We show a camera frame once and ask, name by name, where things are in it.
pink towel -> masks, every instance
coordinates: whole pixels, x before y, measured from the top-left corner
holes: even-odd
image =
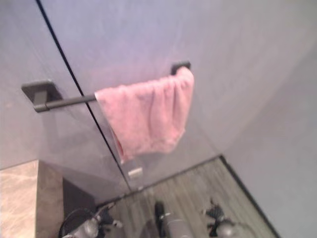
[[[175,148],[185,132],[193,88],[194,76],[182,67],[175,76],[95,93],[122,163],[139,154]]]

black door edge trim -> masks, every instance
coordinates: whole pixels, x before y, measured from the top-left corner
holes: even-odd
[[[52,38],[53,38],[53,40],[54,40],[54,42],[55,42],[55,45],[56,45],[56,47],[58,48],[58,51],[59,51],[61,57],[63,58],[63,61],[64,61],[65,65],[66,65],[66,67],[67,67],[67,69],[68,69],[68,71],[69,71],[70,76],[72,77],[74,83],[76,84],[76,87],[77,87],[77,89],[78,89],[80,95],[81,95],[81,96],[84,96],[83,90],[81,89],[81,87],[80,87],[80,85],[79,85],[79,83],[78,83],[78,81],[77,81],[77,79],[76,79],[76,77],[75,77],[75,74],[74,74],[73,70],[71,69],[70,64],[68,63],[68,60],[67,60],[67,58],[66,58],[66,55],[64,54],[64,51],[63,51],[62,47],[60,46],[60,43],[59,43],[59,41],[58,41],[58,39],[57,39],[57,36],[56,36],[56,34],[55,34],[55,32],[54,32],[54,30],[53,30],[53,28],[52,28],[52,25],[51,25],[51,23],[50,23],[50,21],[49,21],[49,18],[48,18],[47,14],[46,14],[46,12],[45,12],[45,10],[44,10],[44,8],[43,8],[43,5],[42,5],[41,1],[40,1],[40,0],[36,0],[36,3],[37,3],[37,5],[38,5],[38,7],[39,7],[39,9],[40,9],[40,12],[41,12],[41,14],[42,14],[42,17],[44,18],[45,23],[46,23],[46,25],[47,25],[47,27],[48,27],[48,29],[49,29],[49,31],[50,31],[50,34],[51,34],[51,36],[52,36]],[[106,143],[106,145],[107,145],[107,147],[108,147],[108,149],[109,149],[109,151],[110,151],[110,153],[111,153],[111,155],[112,155],[112,157],[113,157],[115,163],[117,164],[117,166],[118,166],[118,168],[119,168],[119,170],[120,170],[120,173],[121,173],[122,176],[123,176],[123,179],[124,179],[125,183],[127,184],[129,190],[132,191],[132,190],[131,190],[131,187],[130,187],[130,185],[129,185],[129,183],[128,183],[128,180],[127,180],[126,177],[124,176],[123,170],[122,170],[122,168],[121,168],[119,162],[117,161],[117,159],[116,159],[116,157],[115,157],[115,155],[114,155],[113,150],[111,149],[111,147],[110,147],[110,145],[109,145],[109,143],[108,143],[108,141],[107,141],[107,139],[106,139],[106,137],[105,137],[105,135],[104,135],[104,133],[103,133],[103,131],[102,131],[102,129],[101,129],[101,127],[100,127],[100,125],[99,125],[99,123],[98,123],[96,117],[95,117],[95,115],[93,114],[93,111],[91,110],[91,108],[90,108],[90,106],[89,106],[88,103],[86,103],[86,106],[87,106],[88,111],[89,111],[91,117],[93,118],[93,120],[94,120],[94,122],[95,122],[95,124],[96,124],[96,126],[97,126],[97,128],[98,128],[98,130],[99,130],[99,132],[100,132],[100,134],[101,134],[101,136],[103,137],[103,139],[104,139],[104,141],[105,141],[105,143]]]

floor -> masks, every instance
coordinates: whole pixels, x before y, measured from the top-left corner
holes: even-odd
[[[232,221],[252,227],[252,231],[241,230],[241,237],[275,237],[218,158],[118,201],[110,212],[124,227],[111,228],[107,237],[158,238],[154,203],[162,200],[165,211],[184,219],[195,237],[207,238],[206,224],[212,220],[201,210],[209,208],[211,197]]]

marble countertop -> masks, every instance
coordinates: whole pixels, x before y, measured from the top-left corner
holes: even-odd
[[[62,220],[59,173],[40,161],[0,171],[2,238],[55,238]]]

towel bar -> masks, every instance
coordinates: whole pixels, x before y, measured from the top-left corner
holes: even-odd
[[[191,64],[189,61],[173,64],[171,68],[171,75],[175,75],[177,70],[183,66],[190,69]],[[34,110],[37,113],[46,112],[54,108],[61,108],[96,100],[94,94],[87,96],[83,95],[82,97],[76,98],[63,99],[59,91],[56,89],[55,84],[51,81],[41,81],[23,84],[21,86],[21,89],[33,103]]]

